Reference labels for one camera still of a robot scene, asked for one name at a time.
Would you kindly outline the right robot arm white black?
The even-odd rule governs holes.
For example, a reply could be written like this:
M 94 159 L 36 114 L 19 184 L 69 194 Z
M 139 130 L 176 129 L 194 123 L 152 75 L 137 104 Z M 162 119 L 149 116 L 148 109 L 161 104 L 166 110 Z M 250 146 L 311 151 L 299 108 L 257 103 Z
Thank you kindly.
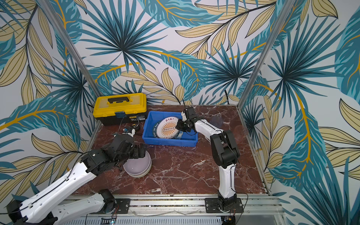
M 218 128 L 199 116 L 194 107 L 187 107 L 181 113 L 176 128 L 183 132 L 195 131 L 202 134 L 211 144 L 212 156 L 219 166 L 220 184 L 217 205 L 220 211 L 231 211 L 237 204 L 235 191 L 235 168 L 240 156 L 238 144 L 230 130 Z

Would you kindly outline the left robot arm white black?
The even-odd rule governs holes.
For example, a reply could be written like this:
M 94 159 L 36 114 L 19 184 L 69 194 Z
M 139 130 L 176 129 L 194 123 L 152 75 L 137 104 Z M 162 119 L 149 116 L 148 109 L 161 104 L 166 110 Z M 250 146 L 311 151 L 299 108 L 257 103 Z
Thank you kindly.
M 76 202 L 63 201 L 102 173 L 145 154 L 145 144 L 135 143 L 132 135 L 117 135 L 110 144 L 82 154 L 69 172 L 33 197 L 9 203 L 6 214 L 15 225 L 61 225 L 90 213 L 113 213 L 118 204 L 108 189 Z

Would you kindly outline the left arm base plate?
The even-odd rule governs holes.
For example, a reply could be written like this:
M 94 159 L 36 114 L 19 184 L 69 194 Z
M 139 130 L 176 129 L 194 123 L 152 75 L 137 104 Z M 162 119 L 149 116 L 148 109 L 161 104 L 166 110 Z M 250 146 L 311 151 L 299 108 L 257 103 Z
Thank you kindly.
M 117 214 L 128 214 L 128 210 L 130 207 L 130 198 L 117 198 L 115 199 L 115 210 L 113 215 Z

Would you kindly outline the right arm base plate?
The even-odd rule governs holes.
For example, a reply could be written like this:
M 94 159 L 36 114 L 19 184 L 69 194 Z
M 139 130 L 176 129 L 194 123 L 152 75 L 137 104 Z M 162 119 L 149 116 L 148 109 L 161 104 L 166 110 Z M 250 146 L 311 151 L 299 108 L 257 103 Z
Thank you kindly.
M 243 213 L 245 204 L 240 198 L 229 198 L 222 200 L 220 198 L 205 198 L 206 213 Z

